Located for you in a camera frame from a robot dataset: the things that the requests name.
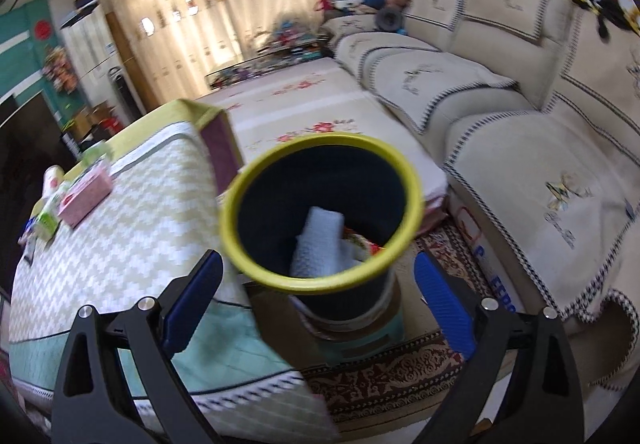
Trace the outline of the white refrigerator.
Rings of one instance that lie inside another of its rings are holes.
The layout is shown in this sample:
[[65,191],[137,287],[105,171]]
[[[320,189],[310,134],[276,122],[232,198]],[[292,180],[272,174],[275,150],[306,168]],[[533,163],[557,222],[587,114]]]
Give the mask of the white refrigerator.
[[107,75],[110,68],[119,66],[140,108],[146,113],[99,4],[87,4],[75,15],[69,15],[61,26],[61,33],[81,89],[95,110],[104,105],[124,126],[130,125],[131,121]]

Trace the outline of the black tower fan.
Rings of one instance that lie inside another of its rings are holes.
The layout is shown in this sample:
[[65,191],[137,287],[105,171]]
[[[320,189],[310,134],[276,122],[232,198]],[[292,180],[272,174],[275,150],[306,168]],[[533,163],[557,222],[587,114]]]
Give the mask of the black tower fan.
[[140,119],[144,113],[128,85],[122,67],[115,66],[110,68],[107,75],[111,80],[117,97],[119,98],[119,102],[124,108],[124,111],[131,123]]

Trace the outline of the beige sectional sofa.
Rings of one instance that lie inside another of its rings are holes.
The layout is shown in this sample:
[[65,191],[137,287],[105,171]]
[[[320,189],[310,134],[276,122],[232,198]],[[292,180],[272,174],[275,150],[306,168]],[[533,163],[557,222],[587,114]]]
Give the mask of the beige sectional sofa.
[[570,0],[411,0],[324,24],[442,168],[496,296],[558,312],[586,386],[639,368],[639,39]]

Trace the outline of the white paper cup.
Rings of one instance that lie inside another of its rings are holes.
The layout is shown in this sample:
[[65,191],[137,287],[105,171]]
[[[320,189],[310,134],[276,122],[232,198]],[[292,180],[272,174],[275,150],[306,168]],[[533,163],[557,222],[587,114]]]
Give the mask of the white paper cup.
[[64,182],[64,170],[58,165],[53,165],[44,171],[42,197],[48,199],[61,190]]

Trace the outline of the floral white floor mattress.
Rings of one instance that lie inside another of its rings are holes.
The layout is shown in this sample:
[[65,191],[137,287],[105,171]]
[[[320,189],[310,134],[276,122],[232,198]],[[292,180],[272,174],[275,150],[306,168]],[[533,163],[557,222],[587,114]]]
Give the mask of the floral white floor mattress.
[[447,216],[448,184],[442,169],[408,128],[331,59],[240,82],[201,101],[227,112],[247,163],[304,135],[363,134],[392,145],[420,178],[425,203],[421,229],[431,230]]

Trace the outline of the blue white tube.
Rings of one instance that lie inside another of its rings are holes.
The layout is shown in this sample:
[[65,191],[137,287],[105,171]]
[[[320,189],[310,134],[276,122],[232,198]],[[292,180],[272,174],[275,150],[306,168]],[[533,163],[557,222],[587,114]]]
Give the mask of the blue white tube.
[[37,219],[30,218],[25,224],[23,234],[18,239],[18,245],[23,248],[23,260],[32,265],[38,239]]

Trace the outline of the pink tissue box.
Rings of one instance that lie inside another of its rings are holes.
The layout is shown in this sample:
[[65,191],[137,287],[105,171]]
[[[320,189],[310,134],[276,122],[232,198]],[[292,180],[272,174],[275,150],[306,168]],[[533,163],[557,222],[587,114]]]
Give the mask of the pink tissue box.
[[113,191],[111,162],[101,157],[64,193],[58,216],[72,229],[93,212]]

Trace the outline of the black mickey plush toy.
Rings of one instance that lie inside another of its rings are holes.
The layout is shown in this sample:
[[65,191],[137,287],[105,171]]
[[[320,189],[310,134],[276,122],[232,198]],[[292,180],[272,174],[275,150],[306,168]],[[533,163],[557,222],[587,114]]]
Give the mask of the black mickey plush toy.
[[620,0],[571,0],[582,10],[587,10],[597,15],[597,31],[603,41],[608,41],[611,35],[608,24],[613,24],[620,30],[634,32],[639,35],[639,10],[625,10],[620,5]]

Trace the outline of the yellow rimmed black trash bin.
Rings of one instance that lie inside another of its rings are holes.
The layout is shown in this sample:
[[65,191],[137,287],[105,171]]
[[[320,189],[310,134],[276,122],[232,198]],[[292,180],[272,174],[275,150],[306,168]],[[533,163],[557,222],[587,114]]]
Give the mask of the yellow rimmed black trash bin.
[[424,212],[409,160],[359,134],[312,135],[254,160],[220,214],[224,252],[285,297],[323,360],[374,355],[405,337],[395,262]]

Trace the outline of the patterned red brown rug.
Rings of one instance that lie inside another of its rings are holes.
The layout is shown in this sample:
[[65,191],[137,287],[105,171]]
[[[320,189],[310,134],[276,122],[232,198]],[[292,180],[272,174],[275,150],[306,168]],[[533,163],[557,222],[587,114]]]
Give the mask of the patterned red brown rug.
[[449,348],[413,278],[414,257],[423,249],[477,294],[492,294],[454,221],[418,236],[396,263],[404,340],[363,360],[303,370],[343,432],[355,424],[382,424],[385,417],[398,420],[437,406],[461,372],[462,356]]

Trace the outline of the black television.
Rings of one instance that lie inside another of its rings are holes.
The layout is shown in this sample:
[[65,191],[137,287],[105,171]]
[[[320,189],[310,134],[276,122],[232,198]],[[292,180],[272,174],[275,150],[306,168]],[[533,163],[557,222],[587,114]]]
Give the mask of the black television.
[[1,124],[0,244],[1,289],[9,294],[18,261],[18,239],[42,197],[46,170],[58,165],[67,171],[76,164],[62,140],[58,122],[43,96],[37,94]]

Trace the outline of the white tissue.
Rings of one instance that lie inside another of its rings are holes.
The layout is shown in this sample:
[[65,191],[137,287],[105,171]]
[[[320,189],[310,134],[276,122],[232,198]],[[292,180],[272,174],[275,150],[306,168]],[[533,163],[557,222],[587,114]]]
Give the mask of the white tissue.
[[302,233],[297,238],[291,277],[320,279],[356,267],[359,261],[343,242],[344,216],[335,211],[311,207]]

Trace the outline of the green white plastic bottle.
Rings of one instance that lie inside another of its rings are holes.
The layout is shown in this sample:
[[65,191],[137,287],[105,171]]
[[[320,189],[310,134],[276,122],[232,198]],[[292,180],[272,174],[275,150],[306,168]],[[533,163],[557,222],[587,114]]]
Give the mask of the green white plastic bottle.
[[63,181],[58,188],[46,199],[38,216],[36,216],[35,233],[39,239],[48,243],[60,225],[60,207],[70,183]]

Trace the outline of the low shelf of books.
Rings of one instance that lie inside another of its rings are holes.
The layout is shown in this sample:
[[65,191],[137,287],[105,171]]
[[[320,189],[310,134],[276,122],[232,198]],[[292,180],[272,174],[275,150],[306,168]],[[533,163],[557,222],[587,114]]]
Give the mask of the low shelf of books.
[[266,36],[247,59],[218,68],[205,76],[208,89],[217,92],[283,68],[311,62],[328,54],[329,35],[297,20],[284,20]]

